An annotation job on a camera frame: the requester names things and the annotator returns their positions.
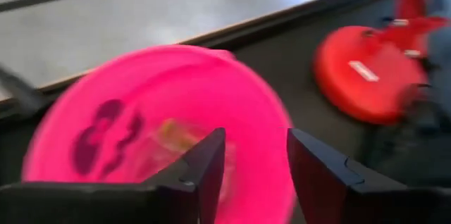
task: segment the black surface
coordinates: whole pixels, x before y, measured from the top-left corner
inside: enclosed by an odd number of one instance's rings
[[[310,223],[449,223],[448,189],[408,187],[291,129],[288,159]]]
[[[346,155],[358,156],[371,127],[344,116],[321,96],[311,65],[317,46],[329,32],[346,25],[378,26],[382,17],[392,14],[393,0],[321,0],[270,19],[266,27],[262,23],[247,27],[240,38],[240,33],[234,33],[234,37],[196,44],[231,50],[277,91],[295,127]],[[10,112],[4,107],[0,111],[6,111],[0,120]],[[38,118],[21,123],[0,121],[1,184],[20,179],[22,157],[38,122]],[[294,223],[301,219],[302,214],[295,211]]]

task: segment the wooden edge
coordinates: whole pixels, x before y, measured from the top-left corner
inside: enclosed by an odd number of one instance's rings
[[[311,0],[311,1],[305,2],[303,4],[291,6],[289,8],[283,9],[283,10],[279,10],[279,11],[269,13],[269,14],[266,14],[263,16],[255,17],[250,20],[244,20],[242,22],[232,24],[232,25],[229,25],[229,26],[205,33],[205,34],[201,34],[201,35],[197,35],[195,37],[189,38],[189,39],[181,40],[181,41],[177,42],[176,44],[191,44],[191,45],[201,44],[202,42],[205,42],[206,40],[209,40],[209,39],[214,39],[215,37],[223,36],[228,33],[238,31],[238,30],[243,30],[246,27],[258,25],[260,23],[264,23],[268,20],[279,18],[284,15],[290,15],[293,12],[302,10],[304,7],[315,4],[319,1],[324,1],[324,0]],[[74,74],[74,75],[62,78],[60,80],[56,80],[54,82],[50,82],[49,84],[46,84],[42,87],[38,87],[38,90],[41,92],[47,93],[47,92],[55,91],[56,89],[60,89],[62,87],[67,87],[69,84],[74,83],[75,81],[80,79],[82,76],[90,73],[93,70],[94,70],[94,68],[83,71],[78,74]],[[6,98],[3,100],[0,100],[0,106],[10,104],[11,102],[12,102],[12,98]]]

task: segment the small yellow object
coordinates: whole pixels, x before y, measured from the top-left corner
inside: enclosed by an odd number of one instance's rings
[[[173,118],[166,119],[158,130],[160,143],[172,151],[185,152],[193,147],[198,139],[189,133]]]

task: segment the black cable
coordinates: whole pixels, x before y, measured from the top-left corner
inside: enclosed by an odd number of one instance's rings
[[[17,101],[23,116],[33,116],[49,105],[42,93],[1,66],[0,85]]]

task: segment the pink frisbee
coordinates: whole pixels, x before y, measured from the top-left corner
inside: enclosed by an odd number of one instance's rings
[[[225,128],[227,147],[216,223],[287,223],[295,199],[289,116],[276,93],[227,51],[156,46],[97,68],[45,116],[22,177],[141,182],[217,127]]]

